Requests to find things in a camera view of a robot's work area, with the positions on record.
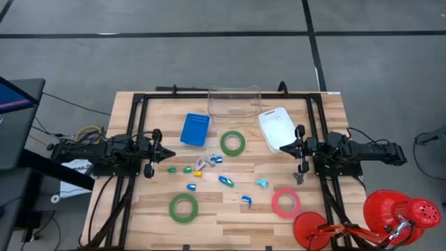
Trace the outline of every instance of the red tape roll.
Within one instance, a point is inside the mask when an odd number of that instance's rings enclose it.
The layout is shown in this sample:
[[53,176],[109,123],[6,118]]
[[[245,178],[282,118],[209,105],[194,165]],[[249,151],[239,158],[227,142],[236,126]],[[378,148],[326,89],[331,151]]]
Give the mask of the red tape roll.
[[[279,207],[279,197],[281,197],[282,195],[289,195],[294,200],[294,209],[290,213],[283,212],[283,210]],[[281,190],[277,191],[274,194],[274,196],[272,196],[272,209],[278,216],[280,216],[282,218],[294,218],[294,217],[298,216],[299,211],[300,211],[299,196],[291,189],[288,189],[288,188],[281,189]]]

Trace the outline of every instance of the red lamp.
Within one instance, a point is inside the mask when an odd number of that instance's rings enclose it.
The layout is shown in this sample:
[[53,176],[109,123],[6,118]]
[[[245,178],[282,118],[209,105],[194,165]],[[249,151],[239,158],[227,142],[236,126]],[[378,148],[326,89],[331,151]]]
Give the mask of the red lamp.
[[437,206],[426,199],[410,198],[393,190],[378,190],[364,203],[364,218],[370,230],[357,225],[328,225],[318,213],[300,214],[293,224],[299,244],[311,250],[321,250],[330,237],[342,233],[359,236],[380,246],[408,245],[422,237],[424,230],[437,226],[441,215]]

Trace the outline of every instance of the blue basket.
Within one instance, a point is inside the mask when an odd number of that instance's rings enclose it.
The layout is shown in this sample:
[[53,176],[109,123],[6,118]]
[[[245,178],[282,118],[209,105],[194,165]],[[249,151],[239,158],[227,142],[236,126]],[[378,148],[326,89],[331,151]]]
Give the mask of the blue basket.
[[187,114],[180,141],[194,146],[204,146],[209,129],[209,119],[210,117],[207,115]]

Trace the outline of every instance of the white paper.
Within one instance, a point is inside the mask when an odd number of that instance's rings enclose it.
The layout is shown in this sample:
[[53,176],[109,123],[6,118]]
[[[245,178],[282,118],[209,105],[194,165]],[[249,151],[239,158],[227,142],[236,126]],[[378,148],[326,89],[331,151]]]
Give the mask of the white paper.
[[[62,163],[64,167],[68,167],[78,171],[81,174],[85,174],[86,170],[92,165],[88,160],[73,160],[71,162]],[[90,190],[80,188],[76,185],[61,181],[61,198],[68,198],[76,195],[82,195],[91,192]]]

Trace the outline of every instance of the clear plastic container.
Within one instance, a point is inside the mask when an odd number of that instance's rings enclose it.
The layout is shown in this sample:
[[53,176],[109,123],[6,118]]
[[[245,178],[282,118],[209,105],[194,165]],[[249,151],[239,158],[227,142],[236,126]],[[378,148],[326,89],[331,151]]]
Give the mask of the clear plastic container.
[[261,92],[257,86],[209,88],[208,113],[213,123],[255,123],[261,112]]

